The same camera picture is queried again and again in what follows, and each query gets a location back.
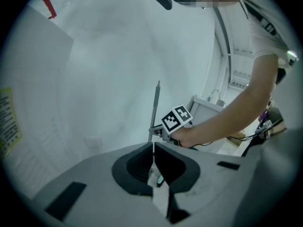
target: metal rod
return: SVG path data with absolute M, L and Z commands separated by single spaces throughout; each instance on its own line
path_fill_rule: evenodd
M 158 81 L 158 84 L 156 86 L 155 98 L 153 100 L 150 128 L 153 128 L 154 124 L 155 124 L 156 112 L 157 112 L 157 107 L 158 107 L 158 102 L 159 102 L 159 95 L 160 95 L 160 81 Z M 151 142 L 151 141 L 152 141 L 152 134 L 150 133 L 148 136 L 148 142 Z

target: warning label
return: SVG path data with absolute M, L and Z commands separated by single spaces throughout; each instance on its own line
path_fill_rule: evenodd
M 0 158 L 6 156 L 21 138 L 11 88 L 0 90 Z

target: white t-shirt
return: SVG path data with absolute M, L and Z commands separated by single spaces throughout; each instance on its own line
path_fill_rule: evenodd
M 273 0 L 246 1 L 251 2 L 249 5 L 270 22 L 279 34 L 279 36 L 271 35 L 255 17 L 246 11 L 249 17 L 250 39 L 254 49 L 254 58 L 276 54 L 287 62 L 287 51 L 299 51 L 301 48 L 287 17 Z

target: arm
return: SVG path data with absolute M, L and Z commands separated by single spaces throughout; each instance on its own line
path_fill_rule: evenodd
M 217 116 L 190 129 L 182 128 L 172 134 L 183 147 L 205 144 L 241 131 L 266 108 L 274 87 L 278 68 L 276 55 L 257 58 L 249 86 Z

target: black and white marker cube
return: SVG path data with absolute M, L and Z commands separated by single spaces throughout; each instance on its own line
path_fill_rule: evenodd
M 189 121 L 193 119 L 193 116 L 191 116 L 189 111 L 183 105 L 173 107 L 172 111 L 177 116 L 180 123 L 183 125 L 187 124 Z
M 164 118 L 161 119 L 163 128 L 168 135 L 180 129 L 183 124 L 180 122 L 178 117 L 174 114 L 173 111 L 170 111 Z

